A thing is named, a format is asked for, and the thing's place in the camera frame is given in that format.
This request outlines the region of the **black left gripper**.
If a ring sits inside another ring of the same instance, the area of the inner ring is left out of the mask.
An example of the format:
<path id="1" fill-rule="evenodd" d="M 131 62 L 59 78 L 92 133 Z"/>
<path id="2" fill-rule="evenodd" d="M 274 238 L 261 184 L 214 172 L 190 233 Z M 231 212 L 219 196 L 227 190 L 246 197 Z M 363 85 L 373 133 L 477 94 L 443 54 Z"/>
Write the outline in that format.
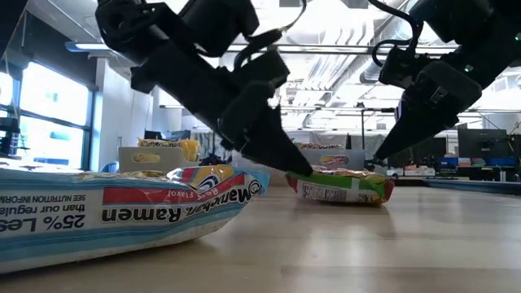
<path id="1" fill-rule="evenodd" d="M 268 105 L 275 90 L 269 82 L 244 81 L 241 67 L 232 72 L 214 68 L 173 42 L 153 51 L 131 72 L 133 89 L 160 87 L 224 138 L 227 148 L 241 149 L 243 157 L 286 173 L 313 173 L 282 129 L 281 107 Z"/>

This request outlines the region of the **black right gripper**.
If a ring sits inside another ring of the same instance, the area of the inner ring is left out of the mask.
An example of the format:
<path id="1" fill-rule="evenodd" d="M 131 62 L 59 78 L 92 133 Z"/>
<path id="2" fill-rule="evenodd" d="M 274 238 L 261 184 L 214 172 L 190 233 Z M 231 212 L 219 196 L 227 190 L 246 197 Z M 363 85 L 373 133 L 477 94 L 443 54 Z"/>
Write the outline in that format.
<path id="1" fill-rule="evenodd" d="M 481 86 L 465 73 L 441 60 L 429 63 L 402 94 L 401 115 L 374 158 L 384 160 L 453 127 L 481 94 Z"/>

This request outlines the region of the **red lime chili ramen pack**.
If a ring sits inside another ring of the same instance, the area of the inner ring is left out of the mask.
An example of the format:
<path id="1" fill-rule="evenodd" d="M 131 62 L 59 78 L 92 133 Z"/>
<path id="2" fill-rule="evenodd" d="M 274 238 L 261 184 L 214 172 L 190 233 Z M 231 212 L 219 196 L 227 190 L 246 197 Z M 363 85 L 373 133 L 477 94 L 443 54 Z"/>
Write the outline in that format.
<path id="1" fill-rule="evenodd" d="M 311 142 L 296 142 L 295 145 L 303 150 L 337 150 L 337 149 L 344 149 L 344 146 L 341 144 L 318 144 L 318 143 L 311 143 Z"/>
<path id="2" fill-rule="evenodd" d="M 395 182 L 371 171 L 325 168 L 313 165 L 309 176 L 287 173 L 286 179 L 302 199 L 331 203 L 383 204 L 392 196 Z"/>

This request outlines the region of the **yellow chicken ramen pack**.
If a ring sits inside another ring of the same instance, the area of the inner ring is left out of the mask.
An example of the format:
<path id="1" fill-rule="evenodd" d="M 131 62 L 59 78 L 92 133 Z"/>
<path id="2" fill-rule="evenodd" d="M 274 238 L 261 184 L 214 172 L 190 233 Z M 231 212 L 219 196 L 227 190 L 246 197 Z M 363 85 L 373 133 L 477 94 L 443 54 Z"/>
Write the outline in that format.
<path id="1" fill-rule="evenodd" d="M 159 139 L 138 138 L 138 147 L 173 147 L 183 150 L 185 159 L 196 162 L 199 159 L 199 142 L 192 139 L 165 141 Z"/>

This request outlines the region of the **blue beef ramen pack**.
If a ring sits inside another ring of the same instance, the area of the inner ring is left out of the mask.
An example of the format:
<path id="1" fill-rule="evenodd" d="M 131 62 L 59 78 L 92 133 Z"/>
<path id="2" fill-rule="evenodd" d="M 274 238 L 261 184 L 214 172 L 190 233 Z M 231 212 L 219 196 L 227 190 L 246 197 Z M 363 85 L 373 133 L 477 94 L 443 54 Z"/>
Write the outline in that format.
<path id="1" fill-rule="evenodd" d="M 229 165 L 170 173 L 0 168 L 0 274 L 200 238 L 268 186 L 268 173 Z"/>

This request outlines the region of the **clear plastic bin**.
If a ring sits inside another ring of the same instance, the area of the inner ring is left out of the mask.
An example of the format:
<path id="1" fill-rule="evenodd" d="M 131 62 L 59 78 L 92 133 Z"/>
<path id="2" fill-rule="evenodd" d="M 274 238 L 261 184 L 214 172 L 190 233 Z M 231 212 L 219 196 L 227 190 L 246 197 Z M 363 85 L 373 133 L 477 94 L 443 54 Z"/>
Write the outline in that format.
<path id="1" fill-rule="evenodd" d="M 351 170 L 363 170 L 365 167 L 363 150 L 301 149 L 300 152 L 311 165 Z"/>
<path id="2" fill-rule="evenodd" d="M 173 147 L 120 147 L 119 170 L 121 173 L 153 170 L 170 172 L 186 167 L 183 150 Z"/>

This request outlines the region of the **long ceiling light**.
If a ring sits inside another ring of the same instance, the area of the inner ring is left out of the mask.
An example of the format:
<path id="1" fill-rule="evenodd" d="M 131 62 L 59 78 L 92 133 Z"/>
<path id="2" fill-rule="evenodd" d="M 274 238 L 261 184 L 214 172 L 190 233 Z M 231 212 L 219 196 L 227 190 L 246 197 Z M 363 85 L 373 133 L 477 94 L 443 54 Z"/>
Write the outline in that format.
<path id="1" fill-rule="evenodd" d="M 91 52 L 108 50 L 103 43 L 82 43 L 82 42 L 65 42 L 65 48 L 71 52 Z"/>

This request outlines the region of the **large window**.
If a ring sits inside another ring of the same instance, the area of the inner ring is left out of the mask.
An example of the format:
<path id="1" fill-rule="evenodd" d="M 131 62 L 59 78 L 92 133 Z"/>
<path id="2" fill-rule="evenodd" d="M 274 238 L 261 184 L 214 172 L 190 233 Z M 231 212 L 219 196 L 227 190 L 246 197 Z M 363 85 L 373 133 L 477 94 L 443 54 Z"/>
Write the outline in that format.
<path id="1" fill-rule="evenodd" d="M 93 92 L 40 63 L 0 69 L 0 118 L 14 118 L 9 155 L 87 169 Z"/>

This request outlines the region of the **black shelf equipment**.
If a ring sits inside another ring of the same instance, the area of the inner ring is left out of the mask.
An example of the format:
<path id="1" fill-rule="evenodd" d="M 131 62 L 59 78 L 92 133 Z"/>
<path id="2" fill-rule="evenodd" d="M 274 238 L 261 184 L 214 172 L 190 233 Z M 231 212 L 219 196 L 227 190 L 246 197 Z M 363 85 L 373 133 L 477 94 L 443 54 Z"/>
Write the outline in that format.
<path id="1" fill-rule="evenodd" d="M 0 117 L 0 159 L 11 157 L 13 136 L 20 133 L 20 123 L 17 118 Z"/>

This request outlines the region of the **black aluminium table frame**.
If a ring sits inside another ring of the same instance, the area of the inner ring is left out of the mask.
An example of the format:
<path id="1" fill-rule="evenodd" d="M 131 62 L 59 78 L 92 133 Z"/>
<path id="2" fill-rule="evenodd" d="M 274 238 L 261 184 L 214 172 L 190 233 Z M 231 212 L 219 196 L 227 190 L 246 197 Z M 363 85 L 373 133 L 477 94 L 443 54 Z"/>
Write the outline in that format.
<path id="1" fill-rule="evenodd" d="M 431 188 L 521 196 L 521 182 L 423 179 Z"/>

